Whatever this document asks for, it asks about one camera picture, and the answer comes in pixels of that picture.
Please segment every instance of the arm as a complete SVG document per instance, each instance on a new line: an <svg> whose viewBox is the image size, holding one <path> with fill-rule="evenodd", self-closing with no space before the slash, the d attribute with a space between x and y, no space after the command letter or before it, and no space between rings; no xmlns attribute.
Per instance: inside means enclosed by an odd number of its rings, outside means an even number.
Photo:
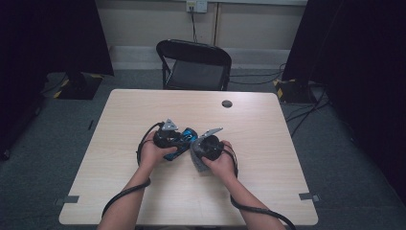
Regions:
<svg viewBox="0 0 406 230"><path fill-rule="evenodd" d="M154 132L151 132L141 150L141 163L137 171L125 185L123 190L147 182L154 167L164 155L176 151L176 148L160 149L153 144ZM125 195L114 202L101 219L98 229L131 229L135 228L144 190Z"/></svg>
<svg viewBox="0 0 406 230"><path fill-rule="evenodd" d="M223 141L225 149L231 151L227 146L231 146L229 142ZM231 196L236 202L242 205L268 209L260 200L251 194L237 179L234 174L234 163L231 157L222 152L220 157L215 161L211 161L202 157L205 163L224 184ZM285 229L281 221L277 218L239 210L248 229Z"/></svg>

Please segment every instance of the person's left hand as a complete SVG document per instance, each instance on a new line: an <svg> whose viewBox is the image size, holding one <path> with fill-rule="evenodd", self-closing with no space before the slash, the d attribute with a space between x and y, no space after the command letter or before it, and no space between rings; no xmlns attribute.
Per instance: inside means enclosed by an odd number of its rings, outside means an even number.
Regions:
<svg viewBox="0 0 406 230"><path fill-rule="evenodd" d="M162 161L166 154L175 152L177 147L161 149L153 143L153 135L156 131L151 131L144 141L143 149L141 149L141 167L154 168Z"/></svg>

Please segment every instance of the electrical outlet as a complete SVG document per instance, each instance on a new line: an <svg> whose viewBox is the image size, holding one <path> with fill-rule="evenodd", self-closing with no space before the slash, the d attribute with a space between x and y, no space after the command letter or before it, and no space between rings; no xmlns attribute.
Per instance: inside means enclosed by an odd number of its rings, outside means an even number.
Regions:
<svg viewBox="0 0 406 230"><path fill-rule="evenodd" d="M191 9L193 9L193 12L197 12L196 1L186 1L186 12L191 12Z"/></svg>
<svg viewBox="0 0 406 230"><path fill-rule="evenodd" d="M207 12L207 1L197 1L196 2L197 12Z"/></svg>

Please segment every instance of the chair backrest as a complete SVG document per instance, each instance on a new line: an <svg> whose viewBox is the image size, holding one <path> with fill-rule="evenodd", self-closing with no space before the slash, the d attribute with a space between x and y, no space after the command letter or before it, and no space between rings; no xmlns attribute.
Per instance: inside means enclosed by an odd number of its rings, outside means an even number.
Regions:
<svg viewBox="0 0 406 230"><path fill-rule="evenodd" d="M168 39L159 42L156 51L164 63L166 63L165 58L171 58L231 68L231 58L227 52L208 44Z"/></svg>

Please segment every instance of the person's right hand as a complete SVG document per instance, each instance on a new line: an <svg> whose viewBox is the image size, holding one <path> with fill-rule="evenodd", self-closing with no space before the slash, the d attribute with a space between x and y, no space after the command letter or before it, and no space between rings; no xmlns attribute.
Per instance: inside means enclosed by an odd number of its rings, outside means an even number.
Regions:
<svg viewBox="0 0 406 230"><path fill-rule="evenodd" d="M232 152L232 150L229 148L231 146L230 142L228 141L221 141L224 143L224 149L227 150L228 152ZM206 164L213 172L213 174L220 179L224 180L225 178L228 178L230 176L236 177L234 173L234 162L233 159L229 154L226 152L221 152L220 156L215 159L214 161L209 160L206 157L202 157L202 161L204 164Z"/></svg>

